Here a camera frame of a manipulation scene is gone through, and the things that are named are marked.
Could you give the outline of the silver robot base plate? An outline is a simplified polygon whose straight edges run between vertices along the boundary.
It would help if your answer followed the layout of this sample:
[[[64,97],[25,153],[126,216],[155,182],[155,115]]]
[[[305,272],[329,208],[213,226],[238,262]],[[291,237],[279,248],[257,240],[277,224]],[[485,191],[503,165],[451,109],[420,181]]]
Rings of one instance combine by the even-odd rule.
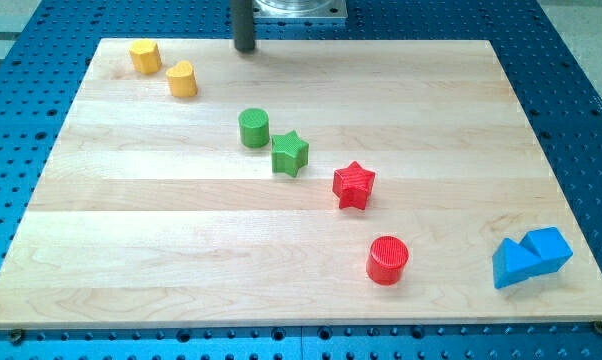
[[[254,0],[253,10],[259,18],[346,19],[346,0]]]

